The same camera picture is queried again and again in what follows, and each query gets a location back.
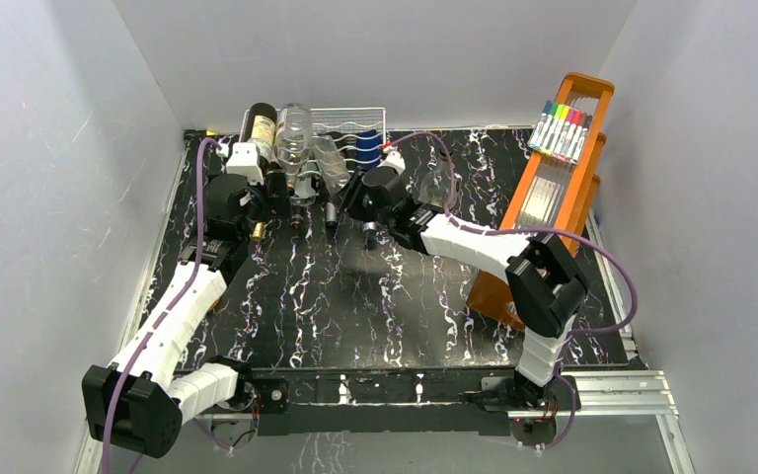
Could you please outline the clear ribbed glass bottle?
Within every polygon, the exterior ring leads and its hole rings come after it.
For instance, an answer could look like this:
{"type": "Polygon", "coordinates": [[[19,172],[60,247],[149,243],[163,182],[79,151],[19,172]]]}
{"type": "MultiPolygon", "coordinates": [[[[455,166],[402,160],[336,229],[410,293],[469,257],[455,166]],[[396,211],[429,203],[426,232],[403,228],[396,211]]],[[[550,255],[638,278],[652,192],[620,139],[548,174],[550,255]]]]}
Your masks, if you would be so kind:
{"type": "Polygon", "coordinates": [[[314,136],[312,149],[329,195],[334,196],[342,192],[347,186],[351,174],[335,141],[328,135],[314,136]]]}

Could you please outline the clear labelled glass bottle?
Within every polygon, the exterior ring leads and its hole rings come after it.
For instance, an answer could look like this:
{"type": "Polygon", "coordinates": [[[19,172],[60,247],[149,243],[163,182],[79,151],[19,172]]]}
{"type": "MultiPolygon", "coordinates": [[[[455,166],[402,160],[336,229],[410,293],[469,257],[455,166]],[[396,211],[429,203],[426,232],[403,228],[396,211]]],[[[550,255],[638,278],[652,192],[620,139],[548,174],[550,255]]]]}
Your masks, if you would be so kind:
{"type": "Polygon", "coordinates": [[[440,208],[448,201],[449,209],[454,212],[460,202],[461,183],[461,178],[450,166],[450,159],[441,155],[435,166],[420,180],[417,200],[440,208]]]}

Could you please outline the blue square glass bottle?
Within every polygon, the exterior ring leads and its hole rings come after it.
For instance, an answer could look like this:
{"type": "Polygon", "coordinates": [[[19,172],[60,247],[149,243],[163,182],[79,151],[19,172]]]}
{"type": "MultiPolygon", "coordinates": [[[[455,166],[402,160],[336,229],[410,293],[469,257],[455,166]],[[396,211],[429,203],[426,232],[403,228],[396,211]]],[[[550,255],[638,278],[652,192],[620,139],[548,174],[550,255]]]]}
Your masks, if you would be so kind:
{"type": "MultiPolygon", "coordinates": [[[[377,167],[383,157],[381,152],[383,143],[383,134],[376,129],[359,132],[355,141],[355,167],[364,171],[377,167]]],[[[365,236],[365,248],[373,250],[377,244],[377,224],[364,222],[362,230],[365,236]]]]}

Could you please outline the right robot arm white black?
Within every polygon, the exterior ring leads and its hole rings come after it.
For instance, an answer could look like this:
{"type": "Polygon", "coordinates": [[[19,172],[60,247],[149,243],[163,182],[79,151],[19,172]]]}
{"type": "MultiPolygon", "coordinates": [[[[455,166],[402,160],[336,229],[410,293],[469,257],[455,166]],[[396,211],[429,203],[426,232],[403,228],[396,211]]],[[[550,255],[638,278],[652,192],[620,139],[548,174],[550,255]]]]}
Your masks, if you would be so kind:
{"type": "Polygon", "coordinates": [[[556,394],[560,353],[588,292],[555,231],[499,231],[418,200],[393,168],[358,171],[338,195],[349,217],[383,225],[400,246],[475,267],[504,282],[525,326],[512,381],[474,397],[482,405],[543,408],[556,394]]]}

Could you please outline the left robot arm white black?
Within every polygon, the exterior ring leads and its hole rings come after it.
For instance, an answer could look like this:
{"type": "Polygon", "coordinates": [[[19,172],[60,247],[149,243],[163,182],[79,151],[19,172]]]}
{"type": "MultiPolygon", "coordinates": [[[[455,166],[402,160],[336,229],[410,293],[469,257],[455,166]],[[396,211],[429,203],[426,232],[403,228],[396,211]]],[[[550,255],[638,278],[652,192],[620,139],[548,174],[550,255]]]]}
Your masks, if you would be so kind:
{"type": "Polygon", "coordinates": [[[283,414],[289,384],[228,356],[176,374],[184,349],[249,255],[249,224],[264,198],[241,175],[211,177],[198,194],[203,224],[183,251],[165,294],[132,340],[105,366],[91,366],[82,393],[91,438],[153,458],[166,455],[181,428],[222,405],[283,414]]]}

